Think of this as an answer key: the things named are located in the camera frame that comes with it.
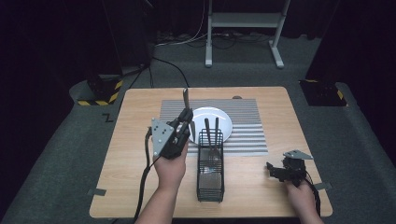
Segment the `gray carpet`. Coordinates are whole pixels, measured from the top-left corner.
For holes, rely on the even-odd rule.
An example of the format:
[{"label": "gray carpet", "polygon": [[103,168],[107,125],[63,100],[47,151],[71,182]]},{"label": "gray carpet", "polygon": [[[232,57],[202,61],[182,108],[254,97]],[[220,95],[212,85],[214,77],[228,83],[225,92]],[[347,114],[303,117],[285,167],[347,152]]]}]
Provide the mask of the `gray carpet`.
[{"label": "gray carpet", "polygon": [[[306,141],[328,191],[333,214],[326,223],[394,223],[396,171],[379,145],[346,84],[337,87],[346,107],[309,106],[298,80],[304,79],[319,39],[281,38],[285,68],[277,69],[267,42],[237,43],[214,49],[212,68],[205,68],[205,48],[187,45],[158,47],[154,56],[176,64],[191,87],[283,86],[290,95]],[[218,47],[229,41],[215,40]],[[186,87],[175,67],[153,60],[154,87]],[[117,121],[123,94],[136,75],[124,78],[114,105],[75,105],[52,136],[9,207],[2,223],[111,223],[90,217],[92,196]],[[150,88],[145,70],[132,88]],[[77,99],[86,90],[78,83],[70,90]],[[295,223],[297,219],[178,219],[175,223]],[[131,223],[120,219],[117,223]]]}]

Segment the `metal stand leg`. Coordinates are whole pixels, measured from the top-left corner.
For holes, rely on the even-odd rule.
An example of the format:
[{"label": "metal stand leg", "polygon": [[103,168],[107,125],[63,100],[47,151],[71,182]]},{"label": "metal stand leg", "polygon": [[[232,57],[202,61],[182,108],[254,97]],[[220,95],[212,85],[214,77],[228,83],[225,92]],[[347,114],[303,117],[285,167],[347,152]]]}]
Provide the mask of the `metal stand leg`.
[{"label": "metal stand leg", "polygon": [[209,10],[207,11],[207,40],[205,66],[212,66],[212,0],[209,0]]},{"label": "metal stand leg", "polygon": [[279,23],[276,28],[275,39],[270,40],[268,43],[270,45],[270,49],[274,55],[274,59],[276,62],[276,66],[278,68],[284,68],[285,64],[283,64],[282,58],[280,57],[279,50],[277,49],[277,43],[279,42],[280,33],[282,33],[283,24],[285,23],[286,14],[288,13],[290,0],[286,0],[285,6],[283,6],[282,15],[279,18]]}]

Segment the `striped mat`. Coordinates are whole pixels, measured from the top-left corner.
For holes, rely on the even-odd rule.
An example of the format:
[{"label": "striped mat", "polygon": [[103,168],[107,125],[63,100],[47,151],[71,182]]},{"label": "striped mat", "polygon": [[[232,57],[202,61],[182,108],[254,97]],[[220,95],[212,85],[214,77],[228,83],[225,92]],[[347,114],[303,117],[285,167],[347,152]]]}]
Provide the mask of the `striped mat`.
[{"label": "striped mat", "polygon": [[[224,156],[268,155],[262,120],[255,99],[190,100],[192,109],[204,106],[221,109],[228,114],[233,123],[231,136],[224,142]],[[183,108],[182,100],[163,100],[160,120],[174,120]],[[198,145],[190,142],[189,155],[196,156],[197,153]]]}]

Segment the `utensil holder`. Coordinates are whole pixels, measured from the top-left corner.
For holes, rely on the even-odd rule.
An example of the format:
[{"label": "utensil holder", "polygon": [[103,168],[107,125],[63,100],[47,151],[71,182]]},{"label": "utensil holder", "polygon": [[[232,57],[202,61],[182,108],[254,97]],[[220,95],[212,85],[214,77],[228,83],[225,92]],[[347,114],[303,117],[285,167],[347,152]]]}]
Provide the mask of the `utensil holder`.
[{"label": "utensil holder", "polygon": [[221,130],[217,134],[214,129],[209,131],[211,146],[206,130],[199,133],[197,197],[200,202],[221,203],[224,196],[223,134]]}]

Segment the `white plate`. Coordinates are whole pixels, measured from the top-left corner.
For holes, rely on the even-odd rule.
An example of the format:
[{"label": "white plate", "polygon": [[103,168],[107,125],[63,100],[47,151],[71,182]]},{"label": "white plate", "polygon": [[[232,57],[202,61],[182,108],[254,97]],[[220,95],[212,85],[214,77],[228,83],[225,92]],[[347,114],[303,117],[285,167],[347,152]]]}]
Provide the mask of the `white plate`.
[{"label": "white plate", "polygon": [[190,140],[196,144],[199,143],[199,133],[202,129],[205,129],[205,119],[209,119],[209,128],[216,128],[216,118],[219,118],[219,129],[223,133],[223,142],[230,137],[233,131],[233,123],[230,117],[222,110],[215,107],[206,106],[200,107],[193,111],[194,117],[192,120],[195,123],[195,139],[192,139],[192,134],[190,135]]}]

